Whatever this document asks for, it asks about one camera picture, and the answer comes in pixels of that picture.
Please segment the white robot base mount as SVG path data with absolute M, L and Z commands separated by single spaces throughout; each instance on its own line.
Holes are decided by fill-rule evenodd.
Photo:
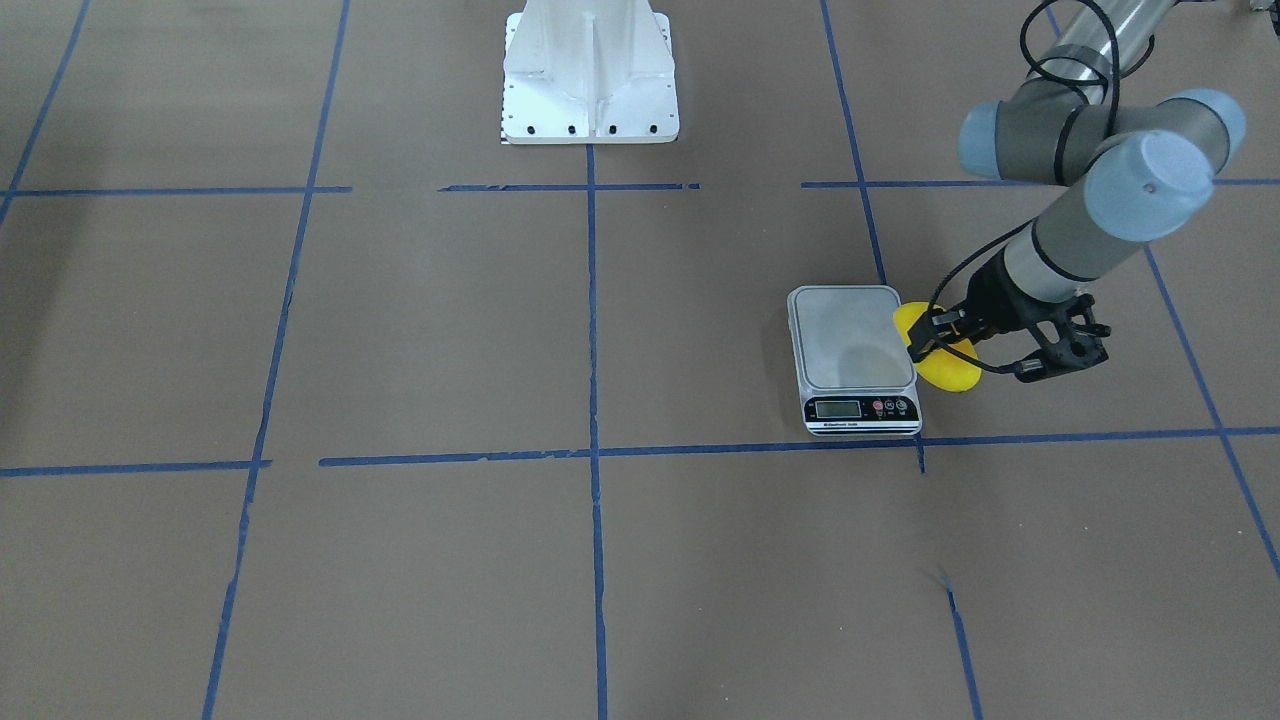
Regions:
M 527 1 L 504 24 L 500 141 L 669 143 L 672 27 L 649 1 Z

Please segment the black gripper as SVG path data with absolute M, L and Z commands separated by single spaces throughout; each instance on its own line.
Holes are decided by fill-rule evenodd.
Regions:
M 974 343 L 996 334 L 1025 331 L 1042 319 L 1041 302 L 1024 293 L 1011 279 L 1005 250 L 997 251 L 969 279 L 963 307 L 932 306 L 927 313 L 932 331 L 908 331 L 906 350 L 911 363 L 924 363 L 936 354 L 966 361 L 963 331 Z

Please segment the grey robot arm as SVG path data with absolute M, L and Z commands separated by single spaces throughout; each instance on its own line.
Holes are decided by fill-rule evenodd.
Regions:
M 1193 88 L 1128 108 L 1123 81 L 1149 55 L 1170 1 L 1084 1 L 1007 100 L 975 106 L 957 155 L 980 178 L 1052 184 L 1062 195 L 996 240 L 951 309 L 927 304 L 905 329 L 918 365 L 950 356 L 979 366 L 964 343 L 1024 331 L 1036 347 L 1001 366 L 1020 380 L 1096 366 L 1110 329 L 1087 288 L 1148 243 L 1181 228 L 1211 199 L 1247 129 L 1226 94 Z

